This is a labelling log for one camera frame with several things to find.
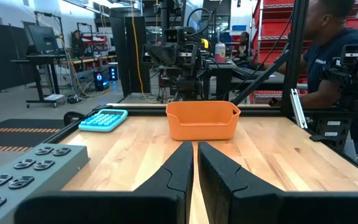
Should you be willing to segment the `teal calculator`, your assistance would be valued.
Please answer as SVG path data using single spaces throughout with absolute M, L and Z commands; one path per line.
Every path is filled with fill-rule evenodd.
M 118 127 L 127 118 L 126 110 L 102 109 L 82 121 L 78 129 L 82 131 L 108 133 Z

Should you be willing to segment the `person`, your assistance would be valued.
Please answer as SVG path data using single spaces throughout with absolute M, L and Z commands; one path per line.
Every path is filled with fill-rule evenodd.
M 237 56 L 239 58 L 246 58 L 249 56 L 249 41 L 249 33 L 243 32 L 239 37 L 239 46 L 237 48 Z
M 304 109 L 329 108 L 341 99 L 339 82 L 321 79 L 323 67 L 342 54 L 345 45 L 358 45 L 358 30 L 346 27 L 356 0 L 309 0 L 304 38 L 312 45 L 300 57 L 308 93 L 300 98 Z
M 74 57 L 78 58 L 83 57 L 85 54 L 85 45 L 79 30 L 75 30 L 71 33 L 71 52 Z

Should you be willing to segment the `black frame strut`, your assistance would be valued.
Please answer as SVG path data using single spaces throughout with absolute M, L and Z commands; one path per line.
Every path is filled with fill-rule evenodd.
M 231 100 L 234 105 L 240 104 L 244 101 L 253 91 L 255 91 L 266 79 L 276 72 L 290 57 L 290 51 L 287 50 L 282 56 L 280 56 L 274 64 L 269 66 L 268 69 L 263 71 L 247 88 L 242 90 L 237 97 Z

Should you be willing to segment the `black striped floor mat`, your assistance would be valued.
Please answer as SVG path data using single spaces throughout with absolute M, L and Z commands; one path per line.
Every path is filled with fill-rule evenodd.
M 7 119 L 0 122 L 0 151 L 26 152 L 65 127 L 61 119 Z

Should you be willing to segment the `metal rack with red bins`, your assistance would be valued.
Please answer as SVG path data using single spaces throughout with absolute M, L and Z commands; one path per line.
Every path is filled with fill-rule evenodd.
M 258 0 L 253 13 L 254 35 L 251 41 L 251 59 L 255 63 L 269 64 L 281 54 L 291 31 L 290 17 L 296 0 Z M 346 26 L 358 29 L 358 0 L 346 19 Z M 249 103 L 257 98 L 280 97 L 281 90 L 257 90 L 250 94 Z

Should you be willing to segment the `black frame post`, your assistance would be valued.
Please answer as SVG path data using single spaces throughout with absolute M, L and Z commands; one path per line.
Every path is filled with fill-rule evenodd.
M 286 74 L 283 84 L 281 112 L 286 117 L 293 116 L 291 89 L 296 88 L 300 71 L 300 59 L 303 52 L 303 34 L 306 26 L 309 0 L 295 0 L 289 41 L 289 58 L 286 62 Z

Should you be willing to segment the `black computer monitor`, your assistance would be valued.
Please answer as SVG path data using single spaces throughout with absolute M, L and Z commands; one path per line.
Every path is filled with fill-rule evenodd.
M 52 27 L 28 26 L 29 34 L 38 52 L 57 50 L 57 38 Z

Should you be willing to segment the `silver metal bracket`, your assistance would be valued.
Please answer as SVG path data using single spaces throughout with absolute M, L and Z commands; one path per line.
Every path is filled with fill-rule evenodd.
M 302 129 L 307 129 L 308 126 L 297 89 L 292 88 L 290 90 L 290 99 L 297 125 Z

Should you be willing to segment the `orange plastic bin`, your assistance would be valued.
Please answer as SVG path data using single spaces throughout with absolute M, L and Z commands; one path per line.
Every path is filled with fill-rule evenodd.
M 166 114 L 174 140 L 228 140 L 241 111 L 228 101 L 175 101 L 166 106 Z

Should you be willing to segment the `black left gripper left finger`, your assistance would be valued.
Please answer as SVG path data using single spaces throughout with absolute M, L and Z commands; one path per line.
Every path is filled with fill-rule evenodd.
M 189 224 L 193 175 L 186 141 L 133 191 L 45 192 L 20 203 L 14 224 Z

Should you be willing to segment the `black partition panel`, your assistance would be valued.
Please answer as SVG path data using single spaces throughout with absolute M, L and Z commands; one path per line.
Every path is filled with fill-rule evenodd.
M 111 16 L 110 23 L 124 96 L 150 93 L 149 67 L 142 63 L 142 47 L 147 43 L 144 18 Z

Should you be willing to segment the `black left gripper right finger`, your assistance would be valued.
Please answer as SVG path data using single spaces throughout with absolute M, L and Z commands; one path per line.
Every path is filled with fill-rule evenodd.
M 358 192 L 286 192 L 206 142 L 198 173 L 210 224 L 358 224 Z

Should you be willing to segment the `black desk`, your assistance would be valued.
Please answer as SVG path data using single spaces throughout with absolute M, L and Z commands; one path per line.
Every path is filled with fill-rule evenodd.
M 56 59 L 63 58 L 64 55 L 28 55 L 26 58 L 11 60 L 12 63 L 19 65 L 30 65 L 34 76 L 34 81 L 37 89 L 38 100 L 26 100 L 26 107 L 30 108 L 31 104 L 51 104 L 53 108 L 58 106 L 58 100 L 63 98 L 60 94 L 58 86 L 58 78 L 55 69 Z M 44 95 L 41 85 L 41 77 L 37 67 L 45 65 L 49 74 L 49 80 L 52 82 L 53 88 L 50 90 L 49 95 Z

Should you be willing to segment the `black table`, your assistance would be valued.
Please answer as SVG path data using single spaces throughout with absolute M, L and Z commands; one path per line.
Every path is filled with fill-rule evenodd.
M 206 73 L 202 77 L 203 96 L 207 100 L 229 101 L 232 91 L 245 90 L 249 85 L 261 77 L 263 72 L 249 68 L 237 68 L 237 65 L 218 64 L 208 60 L 206 62 Z

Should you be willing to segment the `black computer tower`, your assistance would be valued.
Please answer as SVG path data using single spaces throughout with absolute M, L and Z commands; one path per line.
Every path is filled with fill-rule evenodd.
M 119 79 L 118 63 L 109 62 L 104 69 L 95 70 L 94 87 L 96 91 L 104 91 L 109 88 L 110 82 L 116 83 Z

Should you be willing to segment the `grey multi-outlet power strip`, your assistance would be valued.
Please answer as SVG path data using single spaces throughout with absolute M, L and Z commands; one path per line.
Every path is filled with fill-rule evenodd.
M 62 189 L 89 161 L 85 146 L 39 144 L 0 168 L 0 224 L 23 200 Z

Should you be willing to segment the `pink white bottle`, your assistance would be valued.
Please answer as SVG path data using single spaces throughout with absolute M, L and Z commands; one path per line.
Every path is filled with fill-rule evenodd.
M 226 62 L 226 46 L 222 42 L 217 42 L 214 50 L 214 61 L 216 63 Z

